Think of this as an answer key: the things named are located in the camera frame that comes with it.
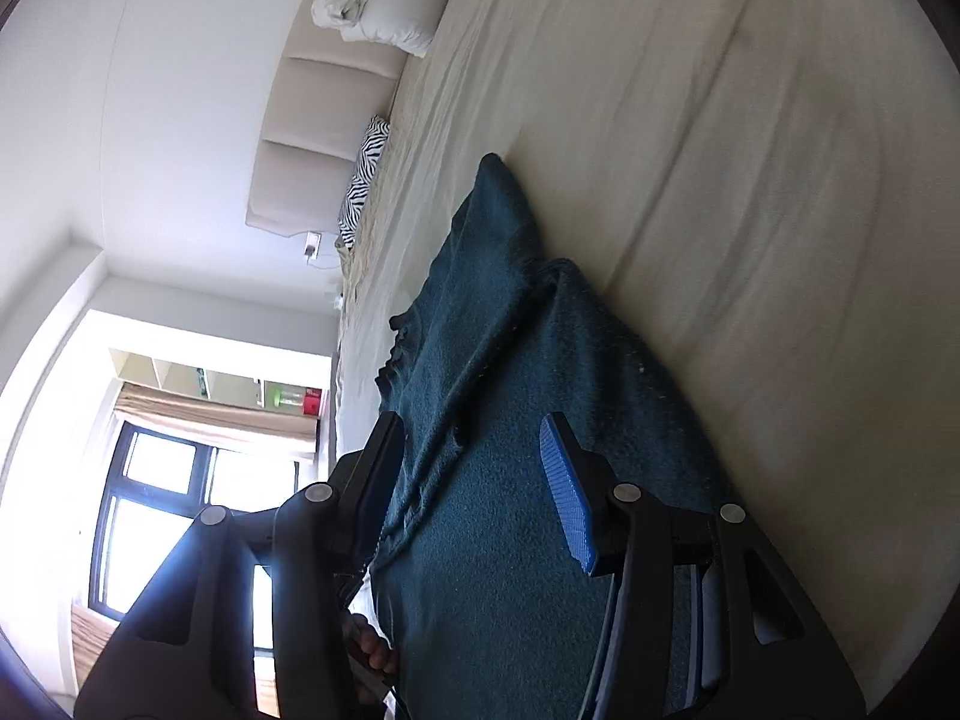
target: white bed sheet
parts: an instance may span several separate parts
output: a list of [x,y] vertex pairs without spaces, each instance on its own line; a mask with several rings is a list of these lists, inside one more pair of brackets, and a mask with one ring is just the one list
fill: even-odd
[[915,0],[450,0],[342,322],[340,451],[480,157],[645,338],[875,704],[960,580],[960,77]]

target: bedroom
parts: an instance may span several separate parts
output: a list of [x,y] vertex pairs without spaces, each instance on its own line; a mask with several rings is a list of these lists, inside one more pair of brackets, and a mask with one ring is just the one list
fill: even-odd
[[[325,353],[339,322],[340,455],[376,419],[387,319],[496,152],[547,254],[677,380],[880,702],[960,576],[947,20],[929,0],[450,0],[426,57],[391,60],[395,101],[346,105],[358,121],[331,132],[277,72],[309,4],[21,1],[0,33],[0,80],[22,103],[5,92],[5,309],[72,236],[115,278],[251,303],[274,332],[272,306],[299,312]],[[287,128],[271,139],[350,164],[368,113],[388,111],[335,317],[331,236],[309,266],[302,237],[245,224],[264,215],[250,193],[270,167],[264,114]],[[286,185],[295,202],[303,186]]]

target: white wall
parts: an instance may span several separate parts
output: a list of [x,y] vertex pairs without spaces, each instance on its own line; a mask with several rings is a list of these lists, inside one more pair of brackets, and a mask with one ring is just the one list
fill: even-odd
[[90,308],[191,333],[307,354],[330,357],[337,346],[337,319],[330,314],[218,298],[119,276],[104,281]]
[[330,310],[338,271],[306,266],[302,237],[244,223],[267,97],[300,1],[127,1],[104,108],[112,272]]
[[[51,693],[76,694],[69,615],[78,504],[96,476],[83,458],[112,380],[107,348],[81,322],[22,426],[0,499],[0,628]],[[96,453],[94,465],[105,456]]]
[[244,223],[299,1],[21,1],[0,31],[0,322],[71,236],[116,274],[332,313],[339,271]]
[[0,326],[0,503],[11,449],[37,385],[106,273],[101,250],[66,247]]

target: window frame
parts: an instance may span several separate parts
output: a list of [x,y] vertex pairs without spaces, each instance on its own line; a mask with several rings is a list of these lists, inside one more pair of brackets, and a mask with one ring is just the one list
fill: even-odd
[[[190,470],[190,484],[186,493],[174,493],[173,490],[157,488],[130,479],[125,475],[131,458],[131,447],[136,436],[141,434],[194,447],[193,467]],[[208,505],[217,451],[220,448],[170,436],[130,422],[125,421],[123,423],[110,458],[107,480],[104,482],[104,494],[97,512],[97,527],[93,535],[93,554],[90,560],[88,601],[86,602],[88,608],[112,620],[120,621],[125,616],[121,611],[114,610],[107,605],[106,600],[104,600],[107,590],[106,558],[109,555],[112,517],[116,509],[116,503],[124,499],[151,509],[157,509],[160,512],[167,512],[167,514],[179,514],[180,517],[195,519]],[[294,464],[295,493],[299,488],[299,471],[301,469],[299,468],[299,461],[293,459],[291,461]]]

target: shelf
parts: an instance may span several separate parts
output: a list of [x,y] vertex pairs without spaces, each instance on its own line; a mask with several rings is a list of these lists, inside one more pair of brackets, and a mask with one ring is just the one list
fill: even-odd
[[210,400],[226,403],[229,406],[257,408],[260,387],[253,379],[234,376],[230,373],[219,373],[215,370],[208,370],[206,376],[210,385]]
[[305,386],[222,373],[117,349],[111,349],[109,353],[117,376],[133,384],[151,386],[188,397],[206,398],[228,406],[304,415],[302,405],[275,406],[274,398],[278,389],[294,392],[302,397],[306,393]]
[[154,370],[154,361],[149,357],[144,357],[142,354],[127,355],[126,360],[123,360],[120,378],[124,381],[133,382],[133,384],[153,386],[154,388],[160,386]]
[[162,389],[189,397],[203,397],[195,367],[180,365],[178,362],[170,362],[168,365],[170,368],[163,380]]

